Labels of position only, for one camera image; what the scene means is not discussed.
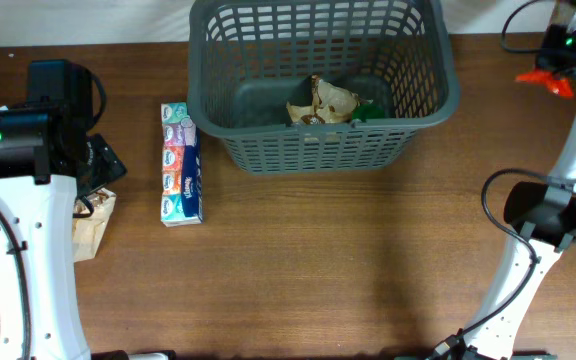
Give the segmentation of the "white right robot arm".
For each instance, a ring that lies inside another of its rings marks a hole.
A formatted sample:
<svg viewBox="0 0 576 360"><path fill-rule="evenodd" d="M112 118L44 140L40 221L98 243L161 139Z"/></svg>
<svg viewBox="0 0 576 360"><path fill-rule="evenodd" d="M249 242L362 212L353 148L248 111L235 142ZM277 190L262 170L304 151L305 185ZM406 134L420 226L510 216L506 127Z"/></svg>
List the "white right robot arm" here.
<svg viewBox="0 0 576 360"><path fill-rule="evenodd" d="M562 98L576 78L576 1L558 1L535 62L519 83L539 84ZM576 115L549 174L506 168L491 174L481 190L482 209L503 231L501 263L474 318L439 342L432 359L509 359L519 327L552 266L576 244Z"/></svg>

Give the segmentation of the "beige snack bag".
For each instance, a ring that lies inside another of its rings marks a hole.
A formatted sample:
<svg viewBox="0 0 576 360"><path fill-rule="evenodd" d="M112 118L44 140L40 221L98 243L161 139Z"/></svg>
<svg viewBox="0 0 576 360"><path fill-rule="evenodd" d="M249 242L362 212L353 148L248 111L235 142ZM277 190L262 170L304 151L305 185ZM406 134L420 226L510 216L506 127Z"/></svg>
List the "beige snack bag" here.
<svg viewBox="0 0 576 360"><path fill-rule="evenodd" d="M288 115L293 123L302 125L340 124L352 120L352 112L361 105L361 98L354 92L337 87L322 79L311 76L312 104L297 106L286 103Z"/></svg>
<svg viewBox="0 0 576 360"><path fill-rule="evenodd" d="M72 225L75 262L90 260L96 256L116 199L115 193L101 188L75 201Z"/></svg>

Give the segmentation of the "Kleenex tissue multipack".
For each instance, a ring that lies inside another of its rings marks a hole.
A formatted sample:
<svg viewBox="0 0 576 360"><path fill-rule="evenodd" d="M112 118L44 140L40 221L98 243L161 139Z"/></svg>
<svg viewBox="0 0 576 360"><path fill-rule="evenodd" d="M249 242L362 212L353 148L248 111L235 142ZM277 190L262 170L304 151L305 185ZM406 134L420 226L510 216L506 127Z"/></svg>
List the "Kleenex tissue multipack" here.
<svg viewBox="0 0 576 360"><path fill-rule="evenodd" d="M166 227L200 224L203 199L198 128L184 102L162 104L161 123L161 222Z"/></svg>

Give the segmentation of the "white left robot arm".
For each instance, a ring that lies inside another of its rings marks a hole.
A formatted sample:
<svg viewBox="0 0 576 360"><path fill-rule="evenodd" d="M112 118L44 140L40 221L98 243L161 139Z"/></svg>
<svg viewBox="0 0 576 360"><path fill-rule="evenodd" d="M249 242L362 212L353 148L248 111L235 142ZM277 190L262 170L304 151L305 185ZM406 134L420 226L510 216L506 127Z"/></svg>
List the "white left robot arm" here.
<svg viewBox="0 0 576 360"><path fill-rule="evenodd" d="M89 359L78 311L77 201L124 176L90 131L107 98L68 60L34 61L24 103L0 111L0 358Z"/></svg>

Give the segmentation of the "green lid jar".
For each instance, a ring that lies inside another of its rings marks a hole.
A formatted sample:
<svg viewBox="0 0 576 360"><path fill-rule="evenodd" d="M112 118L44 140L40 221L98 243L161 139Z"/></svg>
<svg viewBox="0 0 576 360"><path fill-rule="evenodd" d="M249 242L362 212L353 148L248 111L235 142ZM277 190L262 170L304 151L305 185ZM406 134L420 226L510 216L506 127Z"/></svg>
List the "green lid jar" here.
<svg viewBox="0 0 576 360"><path fill-rule="evenodd" d="M382 119L385 117L384 110L373 103L361 104L352 112L352 120L366 122L372 119Z"/></svg>

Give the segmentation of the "red orange pasta packet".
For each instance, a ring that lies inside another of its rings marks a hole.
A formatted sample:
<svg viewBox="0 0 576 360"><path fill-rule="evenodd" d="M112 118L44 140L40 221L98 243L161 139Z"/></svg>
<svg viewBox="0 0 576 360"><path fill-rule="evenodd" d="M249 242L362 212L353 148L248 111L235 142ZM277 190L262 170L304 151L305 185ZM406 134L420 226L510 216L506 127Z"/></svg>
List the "red orange pasta packet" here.
<svg viewBox="0 0 576 360"><path fill-rule="evenodd" d="M527 73L517 75L515 81L518 83L543 86L550 93L562 98L572 99L574 97L574 91L569 80L564 77L559 77L553 72L534 69Z"/></svg>

